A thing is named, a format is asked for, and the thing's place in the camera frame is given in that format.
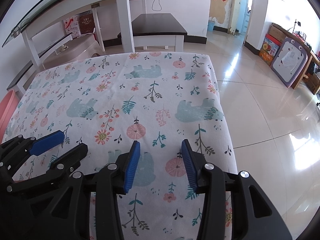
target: pink flower print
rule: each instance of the pink flower print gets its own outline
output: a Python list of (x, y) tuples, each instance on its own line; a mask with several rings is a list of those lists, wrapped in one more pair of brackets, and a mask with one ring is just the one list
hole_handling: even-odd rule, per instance
[(177, 60), (173, 63), (176, 68), (184, 68), (186, 64), (183, 61)]
[(41, 120), (40, 126), (44, 127), (48, 123), (48, 117), (47, 115), (44, 117), (44, 119)]
[(129, 58), (130, 58), (130, 59), (136, 59), (137, 57), (139, 57), (139, 53), (131, 53), (131, 54), (129, 55)]
[(226, 209), (226, 227), (232, 223), (232, 208)]
[(212, 93), (216, 93), (216, 89), (214, 88), (214, 86), (213, 85), (208, 85), (208, 88), (207, 88), (210, 92), (212, 92)]
[(152, 57), (158, 57), (158, 56), (161, 55), (161, 52), (155, 51), (155, 52), (150, 52), (149, 54), (150, 54), (150, 56), (152, 56)]
[(105, 84), (100, 84), (100, 85), (98, 85), (98, 87), (97, 87), (97, 91), (98, 92), (102, 92), (103, 90), (105, 90), (105, 89), (107, 89), (107, 85), (105, 85)]
[(109, 136), (110, 132), (107, 132), (107, 130), (103, 130), (101, 129), (101, 131), (97, 132), (97, 135), (95, 135), (94, 137), (96, 138), (96, 142), (98, 142), (98, 144), (105, 144), (105, 141), (108, 141), (110, 139), (111, 136)]
[(95, 66), (92, 66), (92, 67), (89, 67), (89, 68), (87, 69), (86, 73), (90, 74), (90, 73), (92, 73), (92, 72), (95, 71), (95, 70), (96, 70), (96, 67), (95, 67)]
[(170, 203), (171, 201), (174, 201), (176, 199), (177, 199), (177, 197), (173, 193), (165, 193), (164, 197), (163, 197), (163, 200), (168, 201), (168, 203)]
[(35, 126), (35, 124), (36, 124), (36, 121), (35, 121), (35, 120), (33, 120), (33, 121), (31, 122), (31, 124), (30, 124), (30, 128), (34, 127), (34, 126)]
[(167, 162), (165, 171), (172, 177), (181, 177), (186, 174), (183, 159), (175, 157)]

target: bed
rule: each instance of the bed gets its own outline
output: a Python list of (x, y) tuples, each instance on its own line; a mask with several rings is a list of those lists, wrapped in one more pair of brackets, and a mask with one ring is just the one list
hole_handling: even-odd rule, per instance
[[(56, 130), (63, 144), (30, 157), (14, 176), (44, 174), (79, 143), (88, 154), (78, 171), (98, 172), (141, 143), (132, 189), (118, 197), (125, 239), (196, 239), (204, 201), (188, 185), (180, 154), (187, 138), (194, 151), (223, 171), (237, 173), (219, 88), (209, 56), (182, 52), (108, 55), (38, 73), (18, 104), (4, 135), (40, 138)], [(95, 236), (95, 194), (90, 239)], [(231, 238), (226, 193), (226, 239)]]

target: black baseboard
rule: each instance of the black baseboard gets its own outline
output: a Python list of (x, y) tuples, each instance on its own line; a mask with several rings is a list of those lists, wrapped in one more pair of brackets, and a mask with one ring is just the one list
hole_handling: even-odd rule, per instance
[[(184, 36), (184, 42), (206, 44), (207, 37), (187, 35), (187, 36)], [(103, 45), (105, 48), (111, 47), (111, 46), (116, 46), (116, 45), (121, 45), (121, 44), (122, 44), (121, 38), (115, 38), (115, 39), (103, 41)]]
[(207, 37), (187, 35), (187, 36), (184, 36), (184, 42), (206, 44)]
[(254, 46), (252, 46), (250, 43), (244, 42), (244, 46), (249, 49), (253, 54), (259, 56), (260, 50), (256, 49)]
[(228, 29), (222, 28), (222, 27), (218, 27), (218, 26), (213, 27), (213, 30), (214, 31), (218, 31), (218, 32), (228, 33)]

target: wooden table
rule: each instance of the wooden table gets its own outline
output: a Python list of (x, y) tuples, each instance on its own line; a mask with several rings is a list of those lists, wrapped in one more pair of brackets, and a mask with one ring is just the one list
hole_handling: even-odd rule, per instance
[(316, 63), (318, 66), (320, 66), (320, 61), (318, 60), (318, 58), (316, 57), (316, 55), (314, 54), (314, 52), (307, 46), (304, 44), (304, 42), (297, 37), (296, 35), (288, 32), (287, 30), (285, 30), (284, 28), (282, 28), (280, 25), (273, 23), (272, 24), (274, 27), (276, 27), (278, 30), (282, 31), (287, 37), (294, 39), (296, 42), (298, 42), (307, 52), (308, 55), (308, 60), (305, 63), (304, 67), (302, 68), (301, 72), (299, 73), (299, 75), (297, 76), (297, 78), (295, 79), (295, 81), (292, 83), (291, 87), (293, 89), (296, 89), (296, 87), (298, 86), (298, 84), (300, 83), (300, 81), (303, 78), (303, 75), (306, 73), (311, 60)]
[(174, 51), (183, 52), (187, 31), (170, 13), (148, 13), (132, 21), (132, 34), (135, 47), (175, 46)]

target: fern print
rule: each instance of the fern print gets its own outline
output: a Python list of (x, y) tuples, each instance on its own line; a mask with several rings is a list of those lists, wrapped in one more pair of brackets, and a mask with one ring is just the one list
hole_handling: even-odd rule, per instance
[(196, 194), (193, 190), (192, 187), (190, 187), (190, 185), (188, 184), (188, 193), (187, 193), (187, 196), (185, 199), (188, 199), (188, 198), (191, 198), (192, 199), (195, 199), (199, 196), (199, 194)]
[(197, 223), (198, 223), (198, 219), (201, 220), (201, 217), (202, 217), (202, 213), (200, 212), (200, 209), (199, 209), (198, 216), (192, 220), (192, 226), (194, 226), (195, 224), (197, 224)]
[(166, 140), (166, 137), (165, 137), (164, 134), (163, 134), (163, 135), (160, 135), (160, 132), (159, 132), (158, 138), (157, 138), (156, 140), (153, 140), (152, 146), (157, 145), (157, 144), (158, 144), (157, 142), (159, 141), (159, 143), (160, 143), (160, 145), (161, 145), (161, 148), (165, 147), (165, 144), (162, 143), (161, 140)]
[(123, 101), (123, 105), (121, 109), (125, 114), (130, 114), (131, 110), (134, 108), (136, 104), (136, 102), (131, 101), (132, 98), (133, 96), (128, 101)]
[(140, 200), (137, 199), (137, 193), (136, 193), (134, 200), (129, 202), (129, 205), (134, 204), (133, 205), (133, 209), (131, 209), (131, 210), (129, 210), (129, 212), (127, 212), (129, 217), (132, 217), (132, 218), (127, 223), (122, 224), (121, 226), (123, 226), (124, 228), (127, 228), (127, 224), (129, 224), (132, 221), (131, 230), (136, 236), (139, 236), (137, 227), (134, 225), (135, 220), (138, 221), (137, 226), (139, 226), (139, 228), (141, 228), (141, 230), (144, 230), (144, 229), (145, 230), (149, 230), (150, 228), (149, 228), (148, 224), (145, 221), (139, 220), (139, 218), (137, 216), (137, 212), (136, 212), (136, 204), (137, 203), (139, 205), (143, 205), (143, 203)]
[(211, 146), (205, 146), (204, 143), (203, 143), (203, 141), (202, 141), (201, 132), (206, 132), (206, 130), (200, 128), (200, 124), (198, 124), (198, 127), (199, 127), (199, 129), (196, 130), (196, 132), (195, 132), (195, 135), (199, 134), (199, 138), (195, 141), (195, 144), (196, 144), (197, 146), (199, 146), (196, 152), (199, 152), (199, 150), (200, 150), (200, 152), (203, 154), (202, 150), (204, 149), (204, 152), (207, 153), (207, 154), (209, 154), (209, 156), (210, 156), (211, 154), (215, 154), (215, 152), (214, 152), (214, 150), (212, 149), (212, 147), (211, 147)]
[(100, 73), (93, 73), (92, 75), (91, 75), (91, 77), (89, 78), (89, 81), (92, 81), (92, 80), (94, 80), (95, 78), (97, 78), (98, 76), (100, 76)]
[(151, 96), (150, 96), (150, 99), (151, 99), (151, 101), (152, 101), (153, 103), (155, 103), (155, 98), (154, 98), (153, 94), (155, 94), (155, 97), (156, 97), (156, 98), (162, 98), (162, 95), (161, 95), (160, 93), (157, 93), (157, 92), (155, 91), (155, 86), (158, 86), (158, 85), (159, 85), (159, 84), (157, 84), (156, 81), (154, 80), (153, 84), (150, 85), (150, 87), (152, 87), (152, 88), (150, 88), (150, 89), (148, 90), (150, 93), (147, 94), (144, 98), (147, 99), (147, 97), (151, 95)]
[(195, 75), (196, 75), (196, 72), (193, 72), (192, 69), (191, 69), (191, 72), (186, 72), (185, 73), (185, 79), (184, 80), (192, 80), (195, 78)]
[(193, 65), (191, 66), (191, 67), (194, 67), (194, 66), (196, 66), (196, 67), (200, 67), (200, 65), (203, 65), (204, 63), (199, 63), (199, 62), (197, 62), (197, 58), (199, 58), (196, 54), (195, 54), (195, 56), (193, 57), (194, 58), (194, 60), (192, 61), (193, 62)]
[(48, 164), (48, 168), (50, 168), (51, 163), (53, 163), (56, 159), (58, 159), (58, 155), (59, 155), (59, 150), (58, 150), (57, 155), (52, 155), (51, 156), (51, 159), (50, 159), (49, 164)]
[(54, 101), (53, 100), (49, 100), (49, 102), (47, 103), (47, 109), (49, 109), (49, 107), (52, 105), (52, 103), (53, 103)]

